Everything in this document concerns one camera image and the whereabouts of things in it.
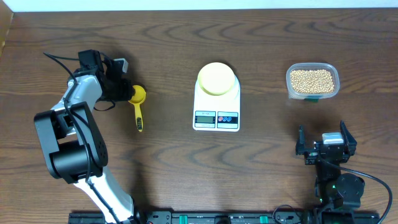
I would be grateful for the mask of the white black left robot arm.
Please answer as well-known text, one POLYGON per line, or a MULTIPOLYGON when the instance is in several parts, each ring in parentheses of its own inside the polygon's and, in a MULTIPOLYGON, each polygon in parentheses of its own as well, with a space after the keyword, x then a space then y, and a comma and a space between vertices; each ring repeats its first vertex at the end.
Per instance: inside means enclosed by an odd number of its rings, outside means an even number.
POLYGON ((92 112, 99 101, 128 101, 134 95, 125 77, 128 62, 97 50, 78 54, 62 99, 38 113, 34 125, 50 175, 84 191, 103 212, 106 223, 145 223, 108 168, 108 152, 92 112))

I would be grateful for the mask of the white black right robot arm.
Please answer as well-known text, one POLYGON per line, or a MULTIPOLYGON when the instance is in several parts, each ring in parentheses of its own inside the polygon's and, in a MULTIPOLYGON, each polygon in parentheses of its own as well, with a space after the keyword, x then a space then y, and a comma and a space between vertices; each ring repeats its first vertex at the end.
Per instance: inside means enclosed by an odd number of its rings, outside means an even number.
POLYGON ((357 175, 343 174, 340 164, 348 162, 356 146, 343 121, 339 132, 322 134, 312 147, 306 146, 304 128, 299 126, 295 153, 304 156, 305 165, 315 166, 315 196, 320 199, 319 206, 304 212, 302 223, 355 223, 354 211, 361 205, 365 183, 357 175))

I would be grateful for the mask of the yellow plastic measuring scoop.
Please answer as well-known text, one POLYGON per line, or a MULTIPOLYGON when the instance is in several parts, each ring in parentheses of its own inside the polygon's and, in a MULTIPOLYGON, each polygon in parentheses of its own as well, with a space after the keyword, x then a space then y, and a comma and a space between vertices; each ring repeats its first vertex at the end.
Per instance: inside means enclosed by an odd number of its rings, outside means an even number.
POLYGON ((133 85, 134 95, 129 100, 130 104, 134 106, 134 115, 136 127, 139 132, 142 132, 144 129, 143 116, 141 111, 141 104, 146 100, 146 91, 143 86, 133 85))

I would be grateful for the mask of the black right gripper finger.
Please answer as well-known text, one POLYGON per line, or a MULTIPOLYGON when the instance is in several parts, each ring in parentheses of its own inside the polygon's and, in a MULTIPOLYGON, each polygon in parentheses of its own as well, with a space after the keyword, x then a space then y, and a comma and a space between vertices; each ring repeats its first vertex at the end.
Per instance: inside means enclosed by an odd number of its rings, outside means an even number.
POLYGON ((295 153, 296 155, 303 155, 305 152, 305 133, 303 126, 300 125, 298 129, 298 139, 295 145, 295 153))
POLYGON ((345 123, 343 120, 340 121, 340 131, 341 135, 343 137, 344 145, 346 148, 346 151, 350 155, 355 154, 356 146, 357 146, 357 141, 355 138, 351 135, 351 133, 348 131, 345 123))

